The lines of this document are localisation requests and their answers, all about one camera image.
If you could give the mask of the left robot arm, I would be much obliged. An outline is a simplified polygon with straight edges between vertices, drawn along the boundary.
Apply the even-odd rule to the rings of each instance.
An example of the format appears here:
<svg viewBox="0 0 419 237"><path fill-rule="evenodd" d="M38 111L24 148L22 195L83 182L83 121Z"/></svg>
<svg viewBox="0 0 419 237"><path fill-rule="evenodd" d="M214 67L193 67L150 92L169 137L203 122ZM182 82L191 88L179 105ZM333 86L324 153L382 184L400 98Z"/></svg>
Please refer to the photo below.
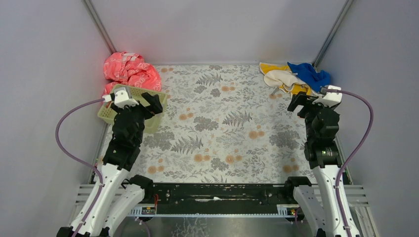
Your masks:
<svg viewBox="0 0 419 237"><path fill-rule="evenodd" d="M55 139L59 148L70 158L91 168L96 180L90 195L79 214L67 227L61 227L59 237L111 237L129 212L145 198L153 195L153 181L141 175L128 180L122 195L114 201L117 190L132 169L143 140L145 121L163 112L158 95L147 92L141 95L147 106L119 90L101 99L90 101L67 112L58 122ZM59 139L59 130L66 117L76 110L98 102L111 102L116 112L113 134L99 166L91 165L69 153Z"/></svg>

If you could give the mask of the blue towel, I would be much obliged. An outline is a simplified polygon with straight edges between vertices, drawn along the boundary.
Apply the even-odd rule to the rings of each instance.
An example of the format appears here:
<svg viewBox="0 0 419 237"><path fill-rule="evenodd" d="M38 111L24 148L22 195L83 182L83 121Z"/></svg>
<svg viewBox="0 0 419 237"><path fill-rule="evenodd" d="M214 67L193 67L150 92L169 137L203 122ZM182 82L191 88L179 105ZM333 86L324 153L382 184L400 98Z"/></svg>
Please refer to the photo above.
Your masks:
<svg viewBox="0 0 419 237"><path fill-rule="evenodd" d="M331 83L331 76L328 72L323 70L317 72L311 64L301 63L296 65L288 62L287 65L293 73L297 74L299 79L308 84L315 92L320 92L322 87Z"/></svg>

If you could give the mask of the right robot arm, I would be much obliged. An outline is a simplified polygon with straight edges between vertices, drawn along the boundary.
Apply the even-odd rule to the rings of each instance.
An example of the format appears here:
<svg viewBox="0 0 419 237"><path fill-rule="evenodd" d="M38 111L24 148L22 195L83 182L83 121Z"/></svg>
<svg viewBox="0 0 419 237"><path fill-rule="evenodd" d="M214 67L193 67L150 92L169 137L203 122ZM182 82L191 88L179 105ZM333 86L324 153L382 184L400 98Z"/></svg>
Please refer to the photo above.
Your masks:
<svg viewBox="0 0 419 237"><path fill-rule="evenodd" d="M334 141L339 130L339 114L333 106L317 102L316 96L300 92L287 108L304 119L304 155L316 179L320 200L307 177L289 177L286 188L299 205L314 237L359 237L343 185L343 163Z"/></svg>

